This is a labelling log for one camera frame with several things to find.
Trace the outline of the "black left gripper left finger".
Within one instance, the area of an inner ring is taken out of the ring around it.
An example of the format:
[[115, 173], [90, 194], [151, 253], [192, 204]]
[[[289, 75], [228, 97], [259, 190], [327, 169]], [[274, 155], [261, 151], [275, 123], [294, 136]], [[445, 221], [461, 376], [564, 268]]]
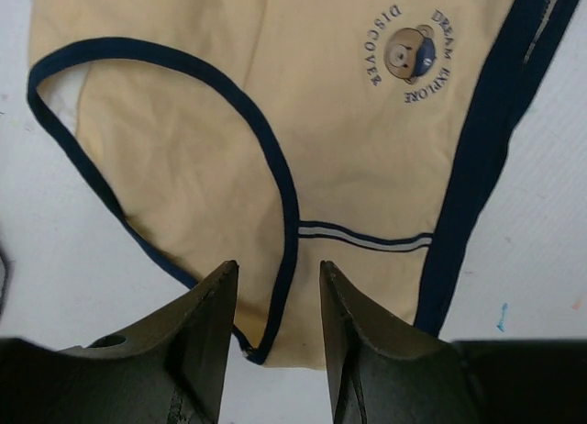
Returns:
[[63, 352], [58, 423], [216, 423], [227, 369], [238, 264], [138, 322]]

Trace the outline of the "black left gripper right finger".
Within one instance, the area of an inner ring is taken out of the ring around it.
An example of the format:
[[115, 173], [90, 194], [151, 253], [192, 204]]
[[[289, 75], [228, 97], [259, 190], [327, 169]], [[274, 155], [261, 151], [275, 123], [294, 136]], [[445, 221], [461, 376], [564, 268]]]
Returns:
[[336, 423], [482, 423], [446, 342], [359, 291], [333, 262], [320, 265], [328, 390]]

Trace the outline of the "beige underwear with navy trim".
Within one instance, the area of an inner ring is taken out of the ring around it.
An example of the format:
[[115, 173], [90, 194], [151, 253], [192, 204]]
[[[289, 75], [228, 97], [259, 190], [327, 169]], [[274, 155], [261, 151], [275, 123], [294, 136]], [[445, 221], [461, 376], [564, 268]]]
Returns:
[[161, 269], [240, 267], [233, 332], [325, 363], [319, 265], [438, 335], [580, 0], [32, 0], [28, 103]]

